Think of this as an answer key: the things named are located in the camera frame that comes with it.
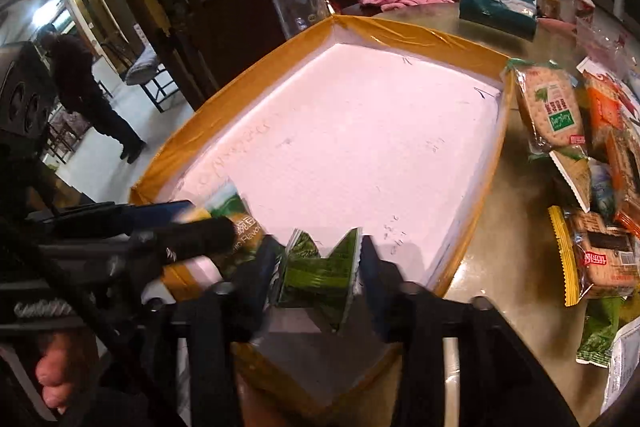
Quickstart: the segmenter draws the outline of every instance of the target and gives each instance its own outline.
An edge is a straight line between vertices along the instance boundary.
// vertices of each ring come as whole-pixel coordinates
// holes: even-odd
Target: green snack bag
[[[212,217],[228,217],[236,226],[238,240],[233,250],[213,258],[222,277],[228,279],[239,264],[255,258],[264,237],[264,230],[246,209],[236,186],[230,180],[209,198],[204,208]]]
[[[314,308],[332,330],[339,330],[353,299],[361,243],[362,229],[352,229],[322,258],[308,233],[294,230],[278,268],[276,305]]]
[[[622,297],[591,299],[587,304],[580,347],[575,354],[578,363],[609,367],[611,344],[618,331]]]

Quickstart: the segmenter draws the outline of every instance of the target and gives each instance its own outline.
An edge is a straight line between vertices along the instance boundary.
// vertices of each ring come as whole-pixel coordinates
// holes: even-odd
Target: black cable
[[[94,331],[104,346],[109,349],[114,360],[125,368],[140,391],[146,395],[156,424],[162,427],[185,427],[178,413],[162,397],[138,360],[119,339],[118,332],[104,320],[88,296],[73,286],[68,274],[57,263],[45,257],[36,244],[25,238],[3,217],[0,217],[0,238],[3,246],[38,273]]]

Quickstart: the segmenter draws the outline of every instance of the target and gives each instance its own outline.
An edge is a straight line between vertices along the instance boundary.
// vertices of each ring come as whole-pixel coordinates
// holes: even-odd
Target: snack package
[[[591,172],[591,201],[594,209],[602,216],[605,223],[612,225],[613,216],[616,213],[616,202],[613,195],[611,171],[609,165],[589,158],[589,170]]]
[[[607,157],[616,203],[614,219],[640,237],[640,146],[629,130],[609,133]]]
[[[624,297],[640,283],[634,238],[607,227],[600,214],[581,210],[548,210],[556,232],[564,272],[564,304],[582,298]]]
[[[228,279],[239,264],[255,258],[255,253],[264,237],[264,230],[246,209],[236,186],[230,180],[209,198],[204,208],[212,217],[228,217],[236,226],[238,240],[233,251],[213,259],[220,273]]]
[[[611,344],[618,331],[622,297],[591,299],[584,316],[580,346],[575,353],[578,363],[609,367]]]
[[[569,156],[560,151],[551,151],[549,156],[571,188],[580,208],[589,212],[591,208],[591,171],[587,158]]]
[[[620,83],[618,88],[623,126],[637,142],[640,142],[640,101],[626,84]]]
[[[585,143],[571,76],[553,63],[511,59],[503,74],[519,87],[518,107],[530,142],[542,152]]]
[[[204,208],[192,206],[176,216],[174,221],[191,223],[210,218],[211,214]],[[221,280],[220,270],[205,255],[165,266],[161,277],[162,284],[177,301],[196,299],[206,288]]]
[[[618,88],[603,74],[583,72],[590,104],[591,132],[594,148],[602,147],[613,129],[622,129]]]
[[[308,233],[295,229],[278,266],[276,306],[313,308],[339,330],[353,299],[361,244],[362,229],[352,229],[328,257],[320,257]]]
[[[614,339],[622,328],[639,316],[638,288],[627,298],[591,299],[587,304],[582,340],[575,361],[609,367]]]
[[[615,402],[631,380],[640,360],[640,318],[620,328],[611,346],[609,376],[600,413]]]

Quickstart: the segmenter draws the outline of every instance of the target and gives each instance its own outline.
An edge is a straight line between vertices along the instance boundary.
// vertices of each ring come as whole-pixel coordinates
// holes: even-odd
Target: orange snack package
[[[640,145],[629,130],[613,130],[607,137],[616,213],[614,220],[640,237]]]
[[[593,133],[591,142],[594,148],[597,148],[604,145],[607,135],[612,129],[623,128],[622,117],[620,117],[618,88],[613,80],[605,75],[594,75],[586,71],[583,75],[590,102],[591,130]]]

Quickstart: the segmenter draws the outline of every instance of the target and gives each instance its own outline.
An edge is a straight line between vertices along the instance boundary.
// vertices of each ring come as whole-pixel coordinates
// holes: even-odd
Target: yellow serrated wrapper edge
[[[560,260],[562,261],[562,273],[564,274],[564,305],[573,306],[580,300],[580,291],[578,286],[578,269],[577,266],[575,266],[571,234],[564,222],[562,208],[559,206],[550,206],[547,211],[551,218],[554,232],[556,233]]]

